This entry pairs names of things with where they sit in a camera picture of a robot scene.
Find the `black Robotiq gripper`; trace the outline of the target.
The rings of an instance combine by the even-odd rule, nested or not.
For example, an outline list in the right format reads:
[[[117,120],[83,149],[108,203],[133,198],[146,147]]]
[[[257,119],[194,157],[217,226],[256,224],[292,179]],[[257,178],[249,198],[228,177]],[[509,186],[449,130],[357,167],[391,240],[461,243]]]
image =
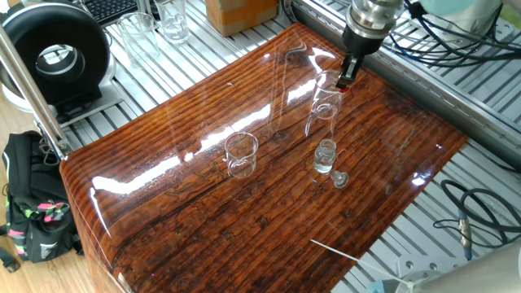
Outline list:
[[[383,39],[371,39],[362,37],[352,31],[348,26],[342,35],[343,44],[346,46],[347,51],[350,54],[346,54],[343,62],[341,63],[341,70],[336,83],[338,89],[347,89],[352,83],[352,80],[356,80],[358,71],[363,63],[366,55],[371,55],[378,51],[383,43]]]

